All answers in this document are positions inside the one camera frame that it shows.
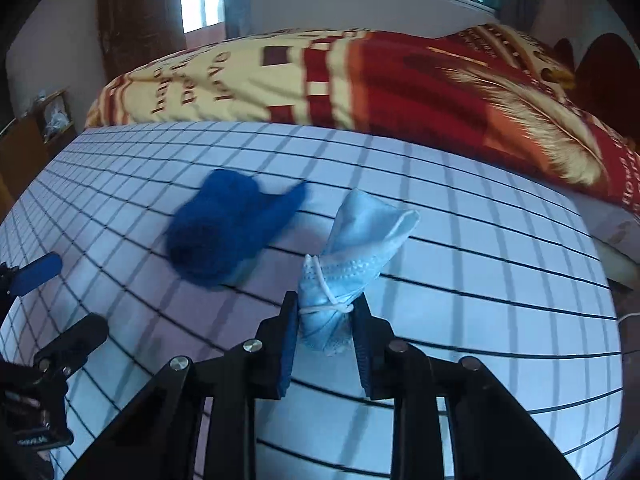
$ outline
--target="white cable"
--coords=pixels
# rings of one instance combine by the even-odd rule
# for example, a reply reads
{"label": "white cable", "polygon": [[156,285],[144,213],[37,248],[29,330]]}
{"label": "white cable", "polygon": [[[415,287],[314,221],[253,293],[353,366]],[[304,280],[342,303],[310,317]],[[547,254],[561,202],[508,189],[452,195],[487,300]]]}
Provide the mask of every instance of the white cable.
{"label": "white cable", "polygon": [[640,316],[640,312],[632,312],[631,314],[625,314],[618,320],[618,324],[622,323],[627,317]]}
{"label": "white cable", "polygon": [[301,308],[298,312],[300,314],[312,314],[314,312],[330,312],[330,311],[338,311],[343,314],[348,314],[353,310],[352,303],[341,303],[340,301],[335,299],[334,294],[329,290],[329,285],[326,284],[324,280],[324,276],[322,275],[322,268],[320,267],[320,260],[317,256],[312,256],[311,261],[314,264],[314,268],[316,270],[316,276],[318,277],[318,282],[320,284],[320,288],[324,292],[324,295],[331,303],[330,305],[319,305],[319,306],[306,306]]}

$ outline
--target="metal bolt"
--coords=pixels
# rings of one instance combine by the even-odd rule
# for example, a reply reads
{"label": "metal bolt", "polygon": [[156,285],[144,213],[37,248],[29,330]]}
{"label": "metal bolt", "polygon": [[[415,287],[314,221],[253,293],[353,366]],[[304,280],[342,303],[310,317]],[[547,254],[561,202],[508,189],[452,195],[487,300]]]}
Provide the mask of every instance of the metal bolt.
{"label": "metal bolt", "polygon": [[465,367],[467,370],[471,370],[472,372],[477,372],[480,368],[482,368],[482,361],[477,357],[471,357],[470,355],[460,359],[460,364],[463,365],[463,367]]}
{"label": "metal bolt", "polygon": [[262,341],[259,339],[249,339],[244,342],[242,345],[245,351],[249,352],[249,354],[253,354],[262,349]]}
{"label": "metal bolt", "polygon": [[48,428],[51,425],[51,419],[49,417],[49,412],[41,412],[40,413],[40,423],[43,428]]}
{"label": "metal bolt", "polygon": [[51,361],[49,361],[48,359],[43,359],[38,363],[38,370],[44,373],[49,370],[49,366],[51,366]]}
{"label": "metal bolt", "polygon": [[397,354],[406,352],[409,349],[409,345],[404,341],[402,341],[401,339],[393,339],[388,346],[389,346],[389,350]]}
{"label": "metal bolt", "polygon": [[176,372],[179,372],[180,370],[184,370],[187,366],[189,366],[189,358],[183,355],[174,357],[173,359],[171,359],[169,366]]}

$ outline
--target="feather print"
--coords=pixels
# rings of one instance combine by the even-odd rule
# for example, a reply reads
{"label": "feather print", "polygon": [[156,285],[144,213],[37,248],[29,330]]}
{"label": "feather print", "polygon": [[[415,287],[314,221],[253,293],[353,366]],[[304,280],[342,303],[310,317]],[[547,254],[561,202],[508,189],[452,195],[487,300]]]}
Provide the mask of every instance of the feather print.
{"label": "feather print", "polygon": [[455,81],[474,85],[492,106],[522,126],[567,182],[592,186],[607,177],[600,147],[588,126],[553,98],[475,68],[443,70]]}

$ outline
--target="blue cloth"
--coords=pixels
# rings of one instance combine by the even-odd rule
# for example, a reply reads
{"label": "blue cloth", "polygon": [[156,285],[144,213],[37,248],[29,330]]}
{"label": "blue cloth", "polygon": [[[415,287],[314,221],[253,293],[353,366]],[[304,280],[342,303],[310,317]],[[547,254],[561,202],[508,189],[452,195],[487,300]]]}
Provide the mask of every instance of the blue cloth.
{"label": "blue cloth", "polygon": [[168,259],[188,282],[221,285],[284,229],[305,196],[305,182],[283,195],[270,195],[260,192],[251,177],[215,170],[170,221]]}
{"label": "blue cloth", "polygon": [[380,275],[419,221],[417,211],[364,191],[354,189],[345,197],[322,253],[305,257],[298,283],[300,332],[309,347],[327,355],[348,347],[351,302]]}

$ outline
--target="light blue surgical mask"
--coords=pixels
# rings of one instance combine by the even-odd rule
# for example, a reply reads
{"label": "light blue surgical mask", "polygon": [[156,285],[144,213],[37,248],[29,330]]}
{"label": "light blue surgical mask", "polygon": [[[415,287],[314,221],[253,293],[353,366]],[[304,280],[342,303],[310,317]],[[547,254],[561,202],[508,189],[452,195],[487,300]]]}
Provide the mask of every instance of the light blue surgical mask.
{"label": "light blue surgical mask", "polygon": [[303,341],[327,355],[348,347],[349,312],[420,220],[414,210],[389,205],[353,189],[342,202],[319,256],[305,257],[298,283]]}

